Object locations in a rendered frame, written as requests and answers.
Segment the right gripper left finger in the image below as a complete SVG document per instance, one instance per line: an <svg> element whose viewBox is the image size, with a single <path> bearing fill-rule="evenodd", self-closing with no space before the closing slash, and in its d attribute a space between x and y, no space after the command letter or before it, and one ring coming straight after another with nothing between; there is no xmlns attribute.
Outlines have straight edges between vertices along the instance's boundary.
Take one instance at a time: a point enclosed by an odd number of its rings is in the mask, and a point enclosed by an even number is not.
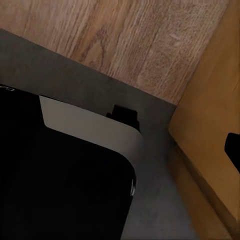
<svg viewBox="0 0 240 240"><path fill-rule="evenodd" d="M21 133L0 138L0 192L4 189L25 152L26 145Z"/></svg>

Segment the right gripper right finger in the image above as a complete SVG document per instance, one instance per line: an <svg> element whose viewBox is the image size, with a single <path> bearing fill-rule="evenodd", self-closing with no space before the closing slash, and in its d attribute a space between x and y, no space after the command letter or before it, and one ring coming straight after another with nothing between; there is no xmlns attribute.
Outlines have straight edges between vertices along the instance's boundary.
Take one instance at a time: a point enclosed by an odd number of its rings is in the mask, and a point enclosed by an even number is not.
<svg viewBox="0 0 240 240"><path fill-rule="evenodd" d="M225 142L224 151L240 172L240 134L229 133Z"/></svg>

